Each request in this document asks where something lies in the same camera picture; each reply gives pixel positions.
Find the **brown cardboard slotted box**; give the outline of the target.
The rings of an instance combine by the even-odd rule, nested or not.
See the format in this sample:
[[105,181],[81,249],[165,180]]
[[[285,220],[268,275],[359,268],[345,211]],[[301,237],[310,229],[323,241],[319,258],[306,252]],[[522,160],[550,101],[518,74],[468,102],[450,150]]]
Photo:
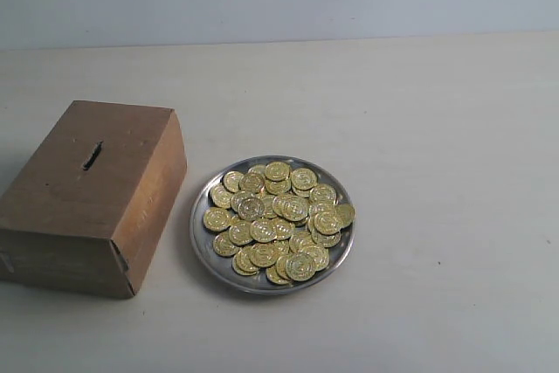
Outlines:
[[186,171],[173,109],[74,101],[2,195],[2,280],[136,296]]

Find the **gold coin top of pile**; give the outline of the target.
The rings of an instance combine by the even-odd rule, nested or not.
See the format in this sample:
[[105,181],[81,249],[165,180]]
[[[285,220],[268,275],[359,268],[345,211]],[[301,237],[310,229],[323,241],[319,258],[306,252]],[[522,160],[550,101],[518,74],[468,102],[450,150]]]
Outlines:
[[286,162],[274,161],[265,166],[265,177],[273,182],[282,182],[290,177],[291,167]]

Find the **gold coin of pile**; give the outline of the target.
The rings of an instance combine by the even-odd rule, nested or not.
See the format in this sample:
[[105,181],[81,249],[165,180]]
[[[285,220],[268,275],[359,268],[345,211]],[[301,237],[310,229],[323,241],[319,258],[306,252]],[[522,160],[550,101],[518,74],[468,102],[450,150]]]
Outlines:
[[286,274],[294,281],[307,281],[315,274],[314,258],[306,253],[294,253],[286,259]]
[[291,167],[286,162],[274,161],[265,166],[265,177],[273,182],[282,182],[290,177]]

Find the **gold coin top right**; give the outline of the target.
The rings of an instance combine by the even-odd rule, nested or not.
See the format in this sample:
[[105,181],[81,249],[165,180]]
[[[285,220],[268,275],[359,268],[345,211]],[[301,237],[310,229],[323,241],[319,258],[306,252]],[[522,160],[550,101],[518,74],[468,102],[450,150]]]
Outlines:
[[317,175],[309,168],[294,169],[290,180],[296,190],[311,190],[318,183]]

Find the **gold coin upper left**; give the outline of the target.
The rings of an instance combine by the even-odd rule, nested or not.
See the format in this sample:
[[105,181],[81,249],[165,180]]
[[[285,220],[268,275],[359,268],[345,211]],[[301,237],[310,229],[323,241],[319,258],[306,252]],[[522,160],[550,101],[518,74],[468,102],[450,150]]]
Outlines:
[[242,172],[236,170],[228,171],[224,174],[222,183],[229,192],[236,193],[240,191],[239,183],[243,177],[244,174]]

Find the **gold coin upper right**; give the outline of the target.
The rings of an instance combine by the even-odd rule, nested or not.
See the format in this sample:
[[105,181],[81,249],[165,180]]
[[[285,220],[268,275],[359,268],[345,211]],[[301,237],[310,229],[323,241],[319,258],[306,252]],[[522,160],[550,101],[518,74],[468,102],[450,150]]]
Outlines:
[[328,202],[335,204],[337,201],[337,191],[332,185],[318,183],[310,190],[308,199],[312,203]]

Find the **gold coin centre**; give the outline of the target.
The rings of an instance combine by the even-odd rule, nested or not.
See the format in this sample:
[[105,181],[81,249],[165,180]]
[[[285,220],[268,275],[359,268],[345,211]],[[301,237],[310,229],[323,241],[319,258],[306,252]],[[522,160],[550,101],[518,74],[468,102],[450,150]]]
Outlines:
[[252,221],[249,233],[259,243],[270,243],[277,238],[277,232],[270,219],[259,218]]

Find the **gold coin right middle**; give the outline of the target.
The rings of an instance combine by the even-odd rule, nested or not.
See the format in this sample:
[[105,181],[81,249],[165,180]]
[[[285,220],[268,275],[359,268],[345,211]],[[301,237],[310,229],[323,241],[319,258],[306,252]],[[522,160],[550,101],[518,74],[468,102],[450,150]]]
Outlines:
[[332,236],[342,229],[342,220],[336,211],[322,211],[314,215],[314,228],[323,235]]

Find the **gold coin right edge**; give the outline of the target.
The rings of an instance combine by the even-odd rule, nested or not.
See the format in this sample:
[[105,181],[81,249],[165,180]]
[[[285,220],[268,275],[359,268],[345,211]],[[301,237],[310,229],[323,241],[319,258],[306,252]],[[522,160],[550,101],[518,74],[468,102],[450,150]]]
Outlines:
[[335,207],[335,211],[339,219],[341,220],[341,228],[345,229],[349,227],[355,220],[355,208],[348,203],[338,204]]

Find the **gold coin edge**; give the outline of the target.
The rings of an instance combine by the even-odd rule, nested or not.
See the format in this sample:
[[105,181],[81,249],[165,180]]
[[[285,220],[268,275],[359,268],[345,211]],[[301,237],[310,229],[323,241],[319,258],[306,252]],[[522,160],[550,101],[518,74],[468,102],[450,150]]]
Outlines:
[[355,220],[355,208],[348,203],[338,204],[335,207],[335,211],[339,219],[341,220],[341,228],[345,229],[349,227]]
[[204,227],[213,232],[222,232],[231,226],[231,214],[220,207],[210,207],[203,215]]

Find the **gold coin left edge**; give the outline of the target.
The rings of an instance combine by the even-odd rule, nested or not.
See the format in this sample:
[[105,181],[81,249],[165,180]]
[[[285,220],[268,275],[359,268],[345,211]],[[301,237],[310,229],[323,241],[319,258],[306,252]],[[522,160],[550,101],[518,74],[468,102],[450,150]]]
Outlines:
[[213,232],[222,232],[231,226],[231,214],[220,207],[210,207],[203,215],[204,227]]

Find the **gold coin lower left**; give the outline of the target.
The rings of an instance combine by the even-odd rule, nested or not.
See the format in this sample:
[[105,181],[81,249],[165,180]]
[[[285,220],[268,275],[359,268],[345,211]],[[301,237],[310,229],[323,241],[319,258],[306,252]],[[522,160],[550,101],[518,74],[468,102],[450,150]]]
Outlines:
[[214,252],[224,258],[233,257],[239,250],[240,247],[235,245],[229,239],[229,234],[227,232],[219,233],[212,242],[212,247]]

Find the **gold coin front of pile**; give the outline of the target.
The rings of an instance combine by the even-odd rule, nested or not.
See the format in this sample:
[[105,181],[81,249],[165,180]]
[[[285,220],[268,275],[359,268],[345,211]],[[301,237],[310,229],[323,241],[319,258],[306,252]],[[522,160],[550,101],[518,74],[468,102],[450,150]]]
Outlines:
[[294,253],[286,259],[286,274],[294,281],[307,281],[315,274],[314,258],[306,253]]

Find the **round silver metal plate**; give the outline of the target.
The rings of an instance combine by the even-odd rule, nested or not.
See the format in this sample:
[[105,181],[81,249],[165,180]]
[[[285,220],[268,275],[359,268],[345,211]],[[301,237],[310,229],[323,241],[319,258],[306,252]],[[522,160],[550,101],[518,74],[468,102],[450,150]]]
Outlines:
[[306,282],[298,282],[292,286],[280,286],[274,285],[272,282],[267,280],[263,273],[259,273],[252,277],[240,276],[234,273],[232,270],[232,263],[227,258],[221,257],[213,251],[211,244],[213,234],[203,227],[203,214],[210,208],[210,188],[217,184],[225,173],[230,170],[249,169],[253,165],[268,164],[272,161],[283,161],[291,164],[295,168],[309,167],[315,171],[319,180],[330,183],[336,188],[338,193],[338,202],[340,204],[352,203],[352,200],[342,183],[340,183],[340,181],[338,181],[325,169],[312,162],[286,155],[261,155],[250,157],[219,170],[205,182],[204,186],[197,193],[190,211],[190,242],[195,254],[215,279],[236,290],[249,294],[265,296],[296,293],[326,279],[347,258],[355,238],[355,234],[351,227],[342,229],[341,243],[336,245],[334,250],[330,253],[330,262],[327,268],[321,270]]

